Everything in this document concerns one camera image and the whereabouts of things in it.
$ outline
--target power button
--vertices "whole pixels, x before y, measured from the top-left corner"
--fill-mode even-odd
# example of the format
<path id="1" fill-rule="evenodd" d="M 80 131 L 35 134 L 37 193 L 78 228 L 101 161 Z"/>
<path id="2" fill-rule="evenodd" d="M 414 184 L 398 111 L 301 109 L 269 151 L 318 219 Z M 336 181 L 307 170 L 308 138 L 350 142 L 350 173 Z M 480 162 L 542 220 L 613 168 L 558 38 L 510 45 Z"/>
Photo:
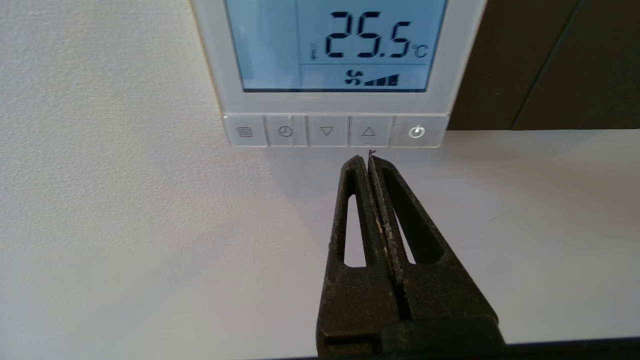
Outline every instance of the power button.
<path id="1" fill-rule="evenodd" d="M 412 127 L 411 130 L 409 130 L 409 136 L 412 139 L 417 139 L 417 138 L 421 138 L 424 136 L 424 127 L 418 125 L 416 127 Z"/>
<path id="2" fill-rule="evenodd" d="M 438 147 L 447 130 L 449 116 L 396 116 L 391 126 L 391 147 Z"/>

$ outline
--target black clamp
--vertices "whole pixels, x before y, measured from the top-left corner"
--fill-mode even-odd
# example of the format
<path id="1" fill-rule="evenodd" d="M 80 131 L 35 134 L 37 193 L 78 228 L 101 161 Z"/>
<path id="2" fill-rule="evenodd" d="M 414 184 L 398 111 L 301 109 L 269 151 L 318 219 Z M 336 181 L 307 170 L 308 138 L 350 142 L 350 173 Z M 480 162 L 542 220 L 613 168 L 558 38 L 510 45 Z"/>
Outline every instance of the black clamp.
<path id="1" fill-rule="evenodd" d="M 366 267 L 344 264 L 355 195 Z M 399 224 L 416 264 L 409 262 Z M 342 167 L 316 345 L 320 356 L 503 347 L 498 318 L 393 164 Z"/>

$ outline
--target temperature reading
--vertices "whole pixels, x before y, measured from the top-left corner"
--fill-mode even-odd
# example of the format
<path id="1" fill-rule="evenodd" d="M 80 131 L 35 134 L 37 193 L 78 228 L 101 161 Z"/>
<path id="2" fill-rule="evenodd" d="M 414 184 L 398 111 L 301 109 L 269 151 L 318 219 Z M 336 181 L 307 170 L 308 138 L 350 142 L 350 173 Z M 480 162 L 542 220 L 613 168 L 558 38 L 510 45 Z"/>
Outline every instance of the temperature reading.
<path id="1" fill-rule="evenodd" d="M 380 52 L 380 44 L 382 42 L 382 35 L 378 33 L 368 33 L 365 32 L 365 23 L 367 19 L 378 18 L 380 17 L 381 12 L 364 12 L 360 16 L 358 20 L 358 36 L 363 40 L 372 40 L 372 49 L 371 52 L 362 52 L 358 53 L 356 56 L 359 58 L 372 58 Z M 332 12 L 331 17 L 334 19 L 345 19 L 345 28 L 342 33 L 332 33 L 327 35 L 324 38 L 324 53 L 330 58 L 343 58 L 344 53 L 342 52 L 334 52 L 332 51 L 333 42 L 336 39 L 345 39 L 351 35 L 352 25 L 353 25 L 353 14 L 350 12 Z M 407 27 L 411 25 L 410 21 L 399 21 L 397 22 L 391 30 L 391 36 L 389 38 L 393 43 L 399 44 L 399 52 L 391 54 L 392 58 L 404 58 L 409 53 L 409 48 L 411 46 L 411 40 L 407 38 L 403 38 L 400 35 L 400 31 L 403 27 Z M 415 56 L 417 58 L 423 58 L 426 56 L 424 51 L 419 51 L 419 49 L 427 49 L 427 45 L 414 45 L 412 49 L 415 49 Z"/>
<path id="2" fill-rule="evenodd" d="M 426 92 L 447 8 L 447 0 L 220 1 L 244 92 Z"/>

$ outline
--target dark wooden panel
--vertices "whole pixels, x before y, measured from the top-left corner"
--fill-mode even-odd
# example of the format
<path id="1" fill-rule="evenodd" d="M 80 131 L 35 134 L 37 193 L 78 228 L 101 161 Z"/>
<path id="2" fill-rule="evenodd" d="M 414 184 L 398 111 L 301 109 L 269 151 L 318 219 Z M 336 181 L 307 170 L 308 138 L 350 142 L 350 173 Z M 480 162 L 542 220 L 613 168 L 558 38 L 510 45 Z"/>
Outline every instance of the dark wooden panel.
<path id="1" fill-rule="evenodd" d="M 489 0 L 449 129 L 511 129 L 577 3 Z"/>
<path id="2" fill-rule="evenodd" d="M 640 127 L 640 1 L 583 0 L 514 129 Z"/>

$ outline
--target wall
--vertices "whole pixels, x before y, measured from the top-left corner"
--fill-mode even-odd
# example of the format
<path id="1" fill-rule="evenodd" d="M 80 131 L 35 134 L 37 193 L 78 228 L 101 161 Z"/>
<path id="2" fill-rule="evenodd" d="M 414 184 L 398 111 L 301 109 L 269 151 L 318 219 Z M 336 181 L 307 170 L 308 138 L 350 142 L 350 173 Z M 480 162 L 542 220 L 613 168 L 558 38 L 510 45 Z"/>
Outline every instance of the wall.
<path id="1" fill-rule="evenodd" d="M 0 33 L 0 357 L 313 354 L 358 151 L 228 147 L 186 1 L 5 0 Z M 640 335 L 639 140 L 451 133 L 379 154 L 505 338 L 541 341 Z"/>

